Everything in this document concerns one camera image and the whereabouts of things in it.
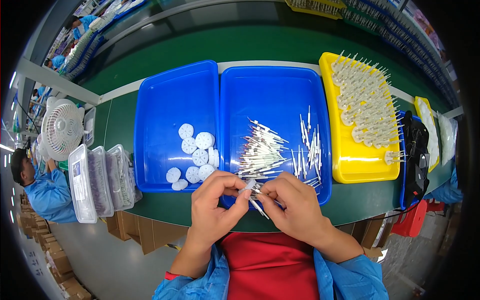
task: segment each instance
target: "black cable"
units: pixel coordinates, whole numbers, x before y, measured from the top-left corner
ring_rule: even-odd
[[[25,115],[32,121],[33,126],[35,127],[36,133],[40,134],[40,131],[38,131],[38,128],[35,125],[35,122],[33,121],[32,117],[28,115],[28,113],[25,111],[25,109],[20,105],[20,102],[17,101],[18,106],[24,111]]]
[[[411,211],[412,209],[414,209],[415,207],[417,207],[417,205],[420,203],[420,201],[418,201],[417,204],[415,204],[414,206],[412,206],[411,208],[407,209],[406,211],[403,211],[401,213],[398,213],[398,214],[395,214],[395,215],[391,215],[391,216],[386,216],[386,217],[383,217],[383,218],[375,218],[375,219],[367,219],[367,220],[383,220],[383,219],[388,219],[390,217],[393,217],[393,216],[399,216],[401,214],[406,214],[408,213],[409,211]]]

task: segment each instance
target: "white plastic bag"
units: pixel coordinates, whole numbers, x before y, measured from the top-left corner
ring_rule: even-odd
[[[458,123],[455,119],[447,119],[437,111],[440,139],[442,140],[442,166],[455,155],[456,133]]]

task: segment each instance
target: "person's left hand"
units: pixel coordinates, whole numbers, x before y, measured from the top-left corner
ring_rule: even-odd
[[[215,171],[192,194],[192,227],[188,239],[197,247],[208,249],[226,235],[248,211],[251,190],[240,195],[237,189],[246,186],[237,175]],[[221,195],[237,197],[230,209],[218,207]]]

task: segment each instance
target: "blue bin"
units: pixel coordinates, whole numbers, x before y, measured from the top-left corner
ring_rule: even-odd
[[[193,126],[199,132],[219,136],[218,66],[204,60],[145,79],[140,85],[133,133],[135,181],[142,192],[176,192],[167,181],[170,168],[180,169],[185,179],[192,155],[181,149],[179,127]],[[193,192],[201,182],[180,192]]]
[[[238,172],[239,150],[249,135],[248,118],[278,132],[289,141],[286,147],[297,155],[298,145],[302,144],[300,116],[307,123],[308,105],[311,107],[310,139],[313,126],[320,126],[322,148],[322,185],[317,188],[318,203],[324,205],[332,193],[332,157],[330,122],[320,77],[311,69],[276,66],[232,67],[221,77],[220,88],[220,132],[217,136],[220,153],[220,170]],[[284,158],[291,158],[290,150],[283,152]],[[274,170],[284,170],[293,174],[290,160]],[[316,177],[312,168],[307,179]],[[230,207],[235,198],[223,196],[222,204]]]
[[[399,110],[398,112],[400,113],[398,118],[403,118],[405,116],[405,112],[403,110]],[[417,117],[417,116],[412,116],[412,117],[413,117],[414,120],[421,123],[420,117]],[[403,127],[400,127],[400,134],[398,135],[398,138],[403,140],[403,141],[400,141],[400,150],[403,150],[405,152],[405,140],[404,140],[405,137],[403,136]],[[400,163],[400,176],[403,177],[402,188],[400,190],[400,209],[405,210],[405,209],[407,209],[407,207],[405,207],[405,202],[404,202],[405,182],[406,182],[406,179],[407,179],[407,163],[406,162]],[[412,201],[412,204],[410,206],[412,206],[414,204],[417,204],[418,202],[419,202],[419,200],[417,198],[415,198]]]

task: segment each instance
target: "label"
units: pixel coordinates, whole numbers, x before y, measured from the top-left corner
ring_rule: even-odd
[[[132,182],[132,185],[134,187],[137,186],[135,184],[135,172],[133,171],[133,168],[128,168],[128,173],[130,174],[130,181]]]
[[[93,137],[93,119],[90,119],[87,121],[87,123],[85,124],[85,130],[88,131],[88,133],[86,134],[86,142],[90,141]]]
[[[80,160],[73,163],[73,192],[75,200],[85,200],[84,182],[82,180],[82,169],[80,168]]]

